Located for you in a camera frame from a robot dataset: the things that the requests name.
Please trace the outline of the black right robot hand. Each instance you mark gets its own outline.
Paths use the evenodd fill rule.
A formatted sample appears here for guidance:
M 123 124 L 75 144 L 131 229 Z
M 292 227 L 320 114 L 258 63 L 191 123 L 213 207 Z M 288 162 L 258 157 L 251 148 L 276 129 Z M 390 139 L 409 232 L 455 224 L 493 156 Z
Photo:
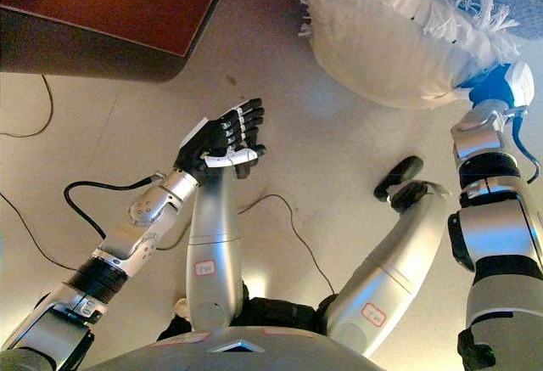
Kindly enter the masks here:
M 482 72 L 461 85 L 468 90 L 473 104 L 485 100 L 500 100 L 509 108 L 530 106 L 535 97 L 535 80 L 529 65 L 522 60 L 498 65 L 491 71 Z

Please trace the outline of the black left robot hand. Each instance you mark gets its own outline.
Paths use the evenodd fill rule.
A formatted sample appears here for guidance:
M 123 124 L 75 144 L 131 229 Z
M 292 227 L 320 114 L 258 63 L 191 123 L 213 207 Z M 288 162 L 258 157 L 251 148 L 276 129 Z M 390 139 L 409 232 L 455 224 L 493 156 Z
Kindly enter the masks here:
M 266 153 L 266 146 L 258 143 L 264 114 L 262 100 L 252 98 L 217 119 L 203 119 L 183 139 L 173 168 L 186 172 L 199 184 L 228 166 L 235 168 L 237 178 L 246 178 Z

